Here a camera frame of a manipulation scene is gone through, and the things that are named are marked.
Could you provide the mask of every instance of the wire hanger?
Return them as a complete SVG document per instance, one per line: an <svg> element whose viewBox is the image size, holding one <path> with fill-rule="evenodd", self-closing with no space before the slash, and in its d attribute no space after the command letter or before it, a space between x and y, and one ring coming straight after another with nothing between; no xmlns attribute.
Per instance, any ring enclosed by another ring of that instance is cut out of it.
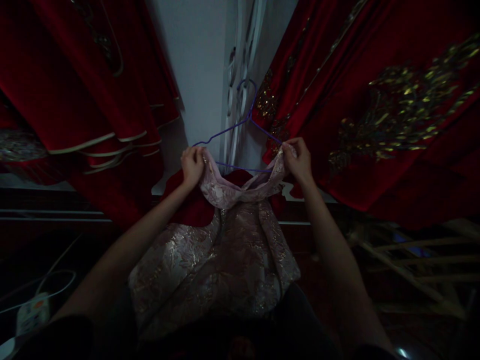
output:
<svg viewBox="0 0 480 360"><path fill-rule="evenodd" d="M212 141L212 139L216 138L217 136L220 136L222 134L225 134L226 132L229 132L230 130L232 129L235 129L237 127L239 127L240 125L243 125L245 123L247 123L249 120L257 127L259 128L264 134L266 134L269 138L273 139L276 143L282 145L282 142L280 140L278 140L276 137L274 137L272 134L270 134L268 131L266 131L265 129L263 129L260 125L258 125L253 119L252 119L252 111L254 110L254 104L255 104L255 99L257 98L257 92L258 92L258 88L257 88L257 84L255 83L255 81L253 81L252 79L249 79L250 82L253 84L253 86L255 87L255 97L253 98L253 101L251 102L251 105L250 105L250 110L248 111L246 117L245 117L245 120L243 121L240 121L239 123L233 125L233 126L230 126L229 128L219 132L218 134L215 134L213 135L210 139L208 139L207 142L205 141L199 141L197 142L196 144L194 144L193 146L197 146L199 144L208 144L209 142ZM240 83L238 84L238 86L236 87L236 90L238 91L240 89L240 85L242 85L243 83L245 82L245 80L242 80L240 81ZM271 170L257 170L257 169L250 169L250 168L245 168L245 167L240 167L240 166L235 166L235 165L230 165L230 164L227 164L227 163L224 163L224 162L220 162L220 161L215 161L217 164L219 165L223 165L223 166L226 166L226 167L229 167L229 168L234 168L234 169L241 169L241 170L247 170L247 171L254 171L254 172L259 172L259 173L271 173L272 171Z"/></svg>

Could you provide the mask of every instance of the pink brocade dress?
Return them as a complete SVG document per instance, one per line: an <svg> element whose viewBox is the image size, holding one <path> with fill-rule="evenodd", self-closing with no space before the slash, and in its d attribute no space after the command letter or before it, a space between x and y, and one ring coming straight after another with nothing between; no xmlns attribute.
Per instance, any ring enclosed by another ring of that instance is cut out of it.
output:
<svg viewBox="0 0 480 360"><path fill-rule="evenodd" d="M300 278L267 200L282 190L283 152L242 187L205 149L199 186L215 206L205 227L171 223L129 277L139 338L155 340L203 316L258 318Z"/></svg>

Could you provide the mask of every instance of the red dress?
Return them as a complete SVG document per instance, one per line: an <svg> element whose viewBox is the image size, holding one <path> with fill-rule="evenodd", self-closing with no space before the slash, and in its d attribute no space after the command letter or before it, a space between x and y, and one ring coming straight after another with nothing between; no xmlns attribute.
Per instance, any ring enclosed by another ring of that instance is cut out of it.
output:
<svg viewBox="0 0 480 360"><path fill-rule="evenodd" d="M475 214L476 31L456 1L300 0L253 118L303 137L317 183L357 210L412 229Z"/></svg>
<svg viewBox="0 0 480 360"><path fill-rule="evenodd" d="M158 127L179 117L145 3L2 1L0 17L0 160L39 184L68 179L128 228L163 173Z"/></svg>

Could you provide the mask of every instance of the white cable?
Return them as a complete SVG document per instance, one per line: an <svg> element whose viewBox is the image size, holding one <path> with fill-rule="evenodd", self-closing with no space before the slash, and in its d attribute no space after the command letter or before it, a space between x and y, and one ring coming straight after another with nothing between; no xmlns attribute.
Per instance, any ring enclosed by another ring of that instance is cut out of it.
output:
<svg viewBox="0 0 480 360"><path fill-rule="evenodd" d="M27 302L23 302L19 305L15 305L15 306L12 306L12 307L9 307L8 309L5 309L5 310L2 310L0 311L0 314L3 314L3 313L6 313L10 310L13 310L13 309L16 309L16 308L21 308L23 305L26 305L26 304L30 304L30 303L35 303L35 302L38 302L40 300L44 300L44 299L48 299L48 298L51 298L52 296L55 296L55 295L58 295L60 294L61 292L63 292L66 288L68 288L75 280L75 278L77 277L77 273L75 271L72 271L72 270L58 270L58 271L54 271L54 272L51 272L51 273L48 273L46 274L45 276L43 277L39 277L38 279L34 280L34 281L31 281L29 282L28 284L26 285L23 285L19 288L17 288L16 290L12 291L7 297L4 297L4 299L6 298L9 298L11 295L15 294L16 292L20 291L21 289L25 288L27 285L30 285L32 283L35 283L37 281L40 281L40 280L45 280L46 278L48 278L49 276L51 275L54 275L54 274L59 274L59 273L70 273L72 275L70 281L68 282L67 285L65 285L61 290L57 291L57 292L54 292L53 294L50 294L48 296L44 296L44 297L38 297L38 298L35 298L33 300L29 300Z"/></svg>
<svg viewBox="0 0 480 360"><path fill-rule="evenodd" d="M66 250L58 257L58 259L53 263L53 265L50 267L50 270L47 271L47 273L45 274L45 277L43 278L42 282L40 283L40 285L38 285L38 288L36 289L36 292L35 292L35 296L37 296L38 294L40 294L40 289L42 288L42 286L44 285L45 283L45 280L47 280L47 277L49 276L49 274L52 272L53 269L55 269L55 267L57 266L57 264L59 263L59 261L65 256L65 254L70 250L70 248L77 242L78 239L80 239L80 237L83 235L84 233L82 232L80 235L78 235L76 237L75 240L72 241L72 243L66 248Z"/></svg>

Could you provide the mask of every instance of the person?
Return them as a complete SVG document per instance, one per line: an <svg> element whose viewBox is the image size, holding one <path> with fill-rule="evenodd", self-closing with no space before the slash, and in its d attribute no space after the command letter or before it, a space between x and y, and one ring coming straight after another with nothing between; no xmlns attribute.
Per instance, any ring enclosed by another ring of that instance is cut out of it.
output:
<svg viewBox="0 0 480 360"><path fill-rule="evenodd" d="M315 184L305 142L293 138L286 143L297 151L295 157L284 145L284 161L303 190L317 252L328 279L327 290L343 357L395 359L357 262ZM95 337L102 331L106 315L122 292L130 271L199 182L204 170L202 148L187 148L181 156L181 167L183 183L106 251L49 325L20 349L16 359L39 355L50 359L89 357ZM167 335L161 346L138 352L136 357L161 359L160 354L165 359L339 358L339 352L327 340L298 286L290 286L274 313L276 320L199 320Z"/></svg>

